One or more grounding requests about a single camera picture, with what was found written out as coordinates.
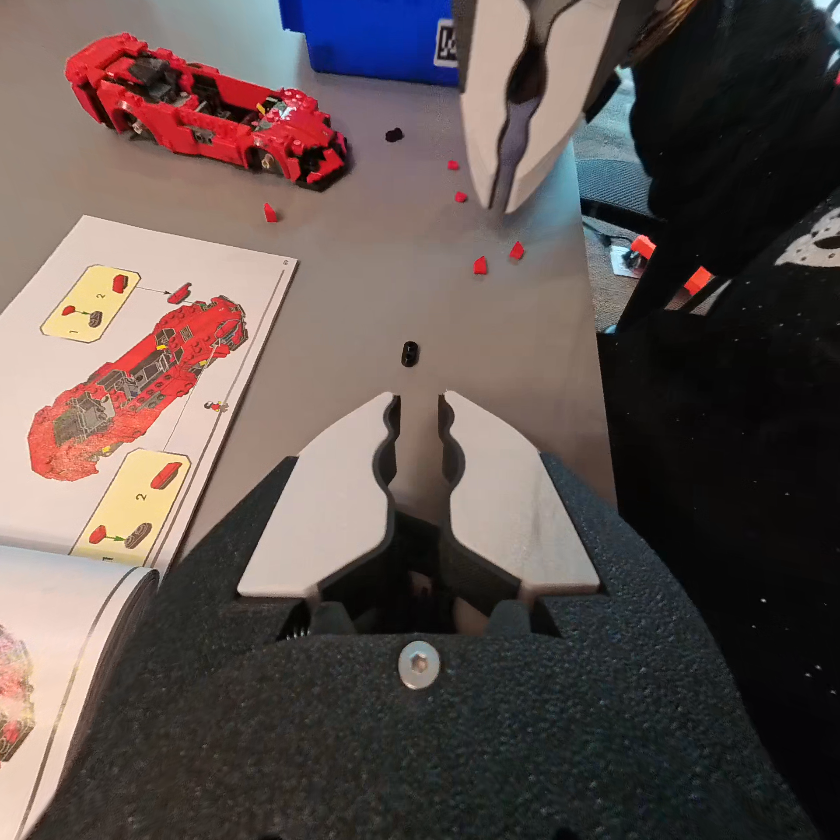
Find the red lego car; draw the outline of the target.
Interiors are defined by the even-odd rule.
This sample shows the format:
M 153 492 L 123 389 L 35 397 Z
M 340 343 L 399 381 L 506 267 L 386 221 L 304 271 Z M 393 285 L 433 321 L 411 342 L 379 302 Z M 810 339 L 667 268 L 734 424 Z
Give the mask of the red lego car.
M 131 34 L 100 38 L 66 61 L 98 123 L 176 154 L 267 172 L 320 191 L 348 170 L 345 136 L 317 99 L 230 77 Z

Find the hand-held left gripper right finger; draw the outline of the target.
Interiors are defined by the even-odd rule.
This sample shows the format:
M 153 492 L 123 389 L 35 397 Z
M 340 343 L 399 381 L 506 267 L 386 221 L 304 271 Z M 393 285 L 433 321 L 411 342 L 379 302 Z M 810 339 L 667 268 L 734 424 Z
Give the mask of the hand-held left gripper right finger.
M 538 449 L 456 391 L 438 398 L 449 488 L 440 573 L 464 601 L 591 595 L 601 580 Z

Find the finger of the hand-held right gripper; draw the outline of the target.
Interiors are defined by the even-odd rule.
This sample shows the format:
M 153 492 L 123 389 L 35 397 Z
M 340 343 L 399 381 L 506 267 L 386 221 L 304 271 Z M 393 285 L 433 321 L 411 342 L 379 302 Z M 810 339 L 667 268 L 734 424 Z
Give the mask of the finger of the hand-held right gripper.
M 602 62 L 618 1 L 540 2 L 534 24 L 539 103 L 526 129 L 526 141 L 507 199 L 516 212 L 551 173 L 574 130 Z
M 522 1 L 457 3 L 459 108 L 469 175 L 479 204 L 504 209 L 511 163 L 504 162 L 510 127 L 509 86 L 529 45 L 532 19 Z

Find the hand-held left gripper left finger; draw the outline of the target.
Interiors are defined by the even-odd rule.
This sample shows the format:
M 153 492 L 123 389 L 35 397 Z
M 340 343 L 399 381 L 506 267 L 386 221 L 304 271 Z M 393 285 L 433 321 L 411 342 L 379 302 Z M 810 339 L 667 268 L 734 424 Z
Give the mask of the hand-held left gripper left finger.
M 383 392 L 298 455 L 237 585 L 242 597 L 328 598 L 381 558 L 395 529 L 401 397 Z

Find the grey mesh office chair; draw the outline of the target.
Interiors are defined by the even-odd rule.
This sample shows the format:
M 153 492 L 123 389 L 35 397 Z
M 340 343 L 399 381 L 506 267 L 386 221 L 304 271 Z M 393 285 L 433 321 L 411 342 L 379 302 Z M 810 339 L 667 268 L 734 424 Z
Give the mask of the grey mesh office chair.
M 651 179 L 637 161 L 591 157 L 574 144 L 581 215 L 651 235 L 661 220 L 648 204 Z

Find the person's black speckled clothing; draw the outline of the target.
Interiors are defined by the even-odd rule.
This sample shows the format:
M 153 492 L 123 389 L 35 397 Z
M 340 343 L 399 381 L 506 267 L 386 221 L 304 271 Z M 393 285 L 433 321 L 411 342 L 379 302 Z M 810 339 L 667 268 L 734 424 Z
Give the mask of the person's black speckled clothing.
M 618 508 L 709 626 L 821 838 L 839 808 L 838 190 L 706 314 L 601 334 Z

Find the blue plastic bin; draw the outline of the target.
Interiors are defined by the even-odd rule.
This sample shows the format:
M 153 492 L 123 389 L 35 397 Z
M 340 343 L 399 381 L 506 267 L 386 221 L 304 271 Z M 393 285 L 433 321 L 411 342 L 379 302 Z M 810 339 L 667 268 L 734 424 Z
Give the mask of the blue plastic bin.
M 279 1 L 315 72 L 456 88 L 450 1 Z

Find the lego instruction booklet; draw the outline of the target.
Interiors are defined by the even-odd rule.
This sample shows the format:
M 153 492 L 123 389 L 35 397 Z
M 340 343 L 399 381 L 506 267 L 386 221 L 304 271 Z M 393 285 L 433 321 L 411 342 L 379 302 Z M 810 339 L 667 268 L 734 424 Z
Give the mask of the lego instruction booklet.
M 84 216 L 2 310 L 2 838 L 76 757 L 297 264 Z

